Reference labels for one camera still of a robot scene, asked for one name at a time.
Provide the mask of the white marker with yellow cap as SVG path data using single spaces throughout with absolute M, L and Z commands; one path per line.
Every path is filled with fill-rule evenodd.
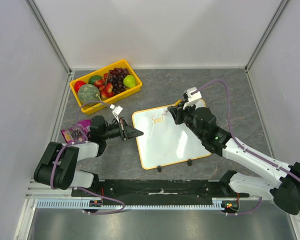
M 165 114 L 169 113 L 169 112 L 170 112 L 170 109 L 171 109 L 171 108 L 174 108 L 174 107 L 177 107 L 178 104 L 179 104 L 180 102 L 182 102 L 181 99 L 179 99 L 179 100 L 178 100 L 177 102 L 175 102 L 174 104 L 168 105 L 167 108 L 162 112 L 162 115 L 165 115 Z

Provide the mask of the whiteboard with yellow frame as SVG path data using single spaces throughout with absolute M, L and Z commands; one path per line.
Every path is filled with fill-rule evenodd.
M 132 114 L 133 127 L 143 132 L 136 138 L 143 169 L 196 160 L 211 155 L 186 125 L 176 125 L 167 112 L 168 105 L 136 111 Z

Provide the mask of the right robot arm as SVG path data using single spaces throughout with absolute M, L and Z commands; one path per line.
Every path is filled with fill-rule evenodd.
M 219 184 L 225 197 L 235 192 L 272 200 L 291 215 L 300 212 L 300 163 L 288 164 L 251 149 L 217 125 L 203 100 L 188 105 L 150 108 L 132 114 L 133 126 L 142 132 L 136 139 L 143 169 L 165 167 L 216 154 L 255 173 L 230 172 Z

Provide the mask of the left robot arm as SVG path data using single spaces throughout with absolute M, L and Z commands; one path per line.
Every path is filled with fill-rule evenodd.
M 77 170 L 77 162 L 101 156 L 108 139 L 121 138 L 126 141 L 143 134 L 122 117 L 108 124 L 103 116 L 97 115 L 91 120 L 87 141 L 68 144 L 50 142 L 34 171 L 33 179 L 52 189 L 82 187 L 85 194 L 94 197 L 99 193 L 100 185 L 94 181 L 95 176 L 92 173 Z

